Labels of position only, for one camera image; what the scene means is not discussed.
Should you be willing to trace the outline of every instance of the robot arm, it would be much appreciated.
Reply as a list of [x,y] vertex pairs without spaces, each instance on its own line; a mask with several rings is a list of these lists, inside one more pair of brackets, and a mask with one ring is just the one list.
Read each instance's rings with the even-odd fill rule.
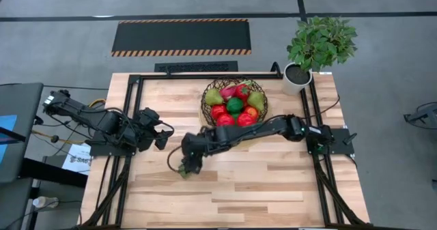
[[299,142],[308,137],[311,145],[330,145],[334,137],[329,126],[307,126],[295,115],[281,115],[270,118],[264,123],[247,127],[219,126],[203,127],[199,134],[187,133],[182,139],[181,174],[199,173],[202,168],[202,158],[226,152],[237,146],[241,141],[280,134],[289,141]]
[[155,131],[162,124],[159,115],[149,109],[138,111],[131,119],[117,108],[95,110],[70,98],[67,90],[52,91],[44,101],[44,112],[49,115],[71,117],[79,124],[95,130],[95,135],[85,142],[92,147],[101,146],[142,152],[155,140],[158,149],[164,149],[173,131]]

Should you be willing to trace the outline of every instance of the floor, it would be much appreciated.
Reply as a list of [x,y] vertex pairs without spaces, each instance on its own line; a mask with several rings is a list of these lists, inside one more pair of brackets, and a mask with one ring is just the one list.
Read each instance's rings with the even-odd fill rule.
[[[435,12],[437,0],[303,0],[308,13]],[[1,0],[2,18],[211,13],[299,13],[297,0]],[[423,103],[436,101],[437,16],[352,18],[356,57],[332,71],[343,114],[354,139],[358,173],[372,223],[435,229],[437,136],[404,122]],[[252,55],[112,58],[117,21],[0,22],[0,84],[106,88],[113,72],[151,72],[155,63],[238,60],[240,71],[283,68],[296,18],[251,18]],[[42,97],[55,88],[44,88]],[[81,102],[106,91],[71,90]],[[41,128],[61,137],[63,128]],[[32,138],[26,156],[56,150]],[[71,227],[77,209],[41,213],[37,229]]]

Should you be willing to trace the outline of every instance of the wooden table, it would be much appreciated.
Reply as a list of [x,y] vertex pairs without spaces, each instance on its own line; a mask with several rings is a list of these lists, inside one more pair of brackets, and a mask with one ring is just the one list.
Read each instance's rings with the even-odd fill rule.
[[[106,107],[123,108],[128,76],[129,73],[113,75]],[[314,79],[320,109],[324,110],[337,100],[334,79],[330,74],[314,74]],[[204,159],[201,173],[187,180],[167,168],[169,151],[180,144],[186,132],[199,131],[201,95],[211,81],[144,82],[140,109],[150,107],[157,111],[161,120],[175,128],[175,134],[165,150],[158,151],[153,146],[132,159],[122,227],[323,226],[313,162],[304,141],[293,143],[279,135],[247,141],[229,152]],[[300,96],[284,95],[280,80],[256,81],[266,92],[271,115],[304,116]],[[130,116],[135,93],[136,89],[130,100]],[[309,91],[307,94],[314,114]],[[344,125],[340,103],[322,117],[333,128]],[[172,156],[174,167],[179,165],[181,157],[181,152]],[[92,162],[81,208],[84,220],[94,211],[106,159],[99,157]],[[354,164],[344,155],[333,155],[332,160],[340,195],[359,218],[368,222]],[[106,195],[110,167],[102,198]],[[332,199],[327,191],[326,195],[330,218],[335,222]],[[116,196],[109,222],[115,220],[117,202]]]

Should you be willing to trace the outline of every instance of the plant pot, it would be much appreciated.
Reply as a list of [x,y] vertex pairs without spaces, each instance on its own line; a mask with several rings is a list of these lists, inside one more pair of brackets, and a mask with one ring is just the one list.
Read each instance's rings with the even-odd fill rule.
[[299,94],[305,86],[313,80],[312,71],[303,72],[300,66],[291,62],[284,69],[282,78],[282,91],[290,96]]

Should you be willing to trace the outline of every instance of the white flower pot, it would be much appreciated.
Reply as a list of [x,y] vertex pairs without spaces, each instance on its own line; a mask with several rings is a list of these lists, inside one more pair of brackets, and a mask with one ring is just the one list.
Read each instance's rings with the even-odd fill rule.
[[312,72],[312,70],[310,70],[309,71],[309,80],[307,83],[296,84],[296,83],[291,82],[291,80],[289,80],[288,77],[285,75],[285,71],[287,70],[287,68],[293,67],[295,65],[296,64],[293,62],[287,64],[287,66],[284,69],[284,76],[282,78],[282,91],[289,96],[299,94],[300,90],[302,90],[305,86],[307,86],[311,82],[311,80],[313,80],[313,72]]

